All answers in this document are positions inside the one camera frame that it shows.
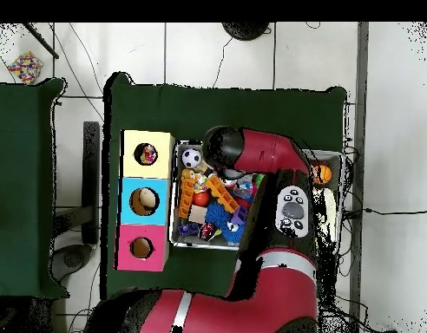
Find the orange ball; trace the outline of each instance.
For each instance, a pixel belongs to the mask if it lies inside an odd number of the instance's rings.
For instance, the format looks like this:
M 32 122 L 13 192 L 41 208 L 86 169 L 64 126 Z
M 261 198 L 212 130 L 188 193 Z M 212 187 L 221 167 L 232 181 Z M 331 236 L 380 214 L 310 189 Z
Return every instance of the orange ball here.
M 194 194 L 194 203 L 197 206 L 206 206 L 209 203 L 210 195 L 208 192 Z
M 314 183 L 327 184 L 331 181 L 332 172 L 331 168 L 325 165 L 318 165 L 314 167 Z

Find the red ball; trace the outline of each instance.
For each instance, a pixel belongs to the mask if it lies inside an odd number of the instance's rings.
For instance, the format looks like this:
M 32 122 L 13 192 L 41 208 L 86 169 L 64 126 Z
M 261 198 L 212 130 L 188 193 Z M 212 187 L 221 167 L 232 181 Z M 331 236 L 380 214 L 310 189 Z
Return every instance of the red ball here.
M 209 203 L 210 195 L 208 192 L 194 194 L 194 203 L 197 206 L 206 206 Z

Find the shape sorter box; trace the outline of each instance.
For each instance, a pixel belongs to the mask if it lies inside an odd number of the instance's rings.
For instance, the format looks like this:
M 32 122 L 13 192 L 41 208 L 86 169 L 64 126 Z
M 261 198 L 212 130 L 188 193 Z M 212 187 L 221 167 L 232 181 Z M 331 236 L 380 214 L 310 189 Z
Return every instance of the shape sorter box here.
M 122 130 L 122 164 L 120 176 L 146 179 L 165 179 L 171 177 L 174 137 L 170 133 Z M 149 162 L 138 160 L 137 151 L 142 147 L 153 150 L 154 158 Z
M 136 189 L 147 188 L 158 197 L 158 206 L 150 215 L 138 215 L 130 207 Z M 170 180 L 122 178 L 121 225 L 166 225 L 170 196 Z
M 146 239 L 151 247 L 147 258 L 138 258 L 132 244 Z M 163 225 L 121 225 L 118 239 L 118 271 L 163 271 L 168 260 L 167 227 Z

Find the pink box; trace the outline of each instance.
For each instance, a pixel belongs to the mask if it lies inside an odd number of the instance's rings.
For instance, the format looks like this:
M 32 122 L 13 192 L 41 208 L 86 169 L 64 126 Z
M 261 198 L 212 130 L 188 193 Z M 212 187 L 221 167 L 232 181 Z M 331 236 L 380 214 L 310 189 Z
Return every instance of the pink box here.
M 152 244 L 147 258 L 137 258 L 130 245 L 137 238 L 146 238 Z M 164 225 L 120 225 L 118 242 L 118 271 L 155 271 L 164 269 L 168 260 L 168 240 Z

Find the blue box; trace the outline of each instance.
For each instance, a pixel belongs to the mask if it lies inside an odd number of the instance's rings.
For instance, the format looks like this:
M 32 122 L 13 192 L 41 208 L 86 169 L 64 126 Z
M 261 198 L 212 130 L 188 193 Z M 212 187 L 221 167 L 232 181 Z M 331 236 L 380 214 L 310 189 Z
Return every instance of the blue box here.
M 122 178 L 122 225 L 165 225 L 168 222 L 168 185 L 169 180 Z M 130 196 L 138 189 L 147 187 L 158 194 L 159 205 L 155 212 L 148 216 L 139 216 L 130 208 Z

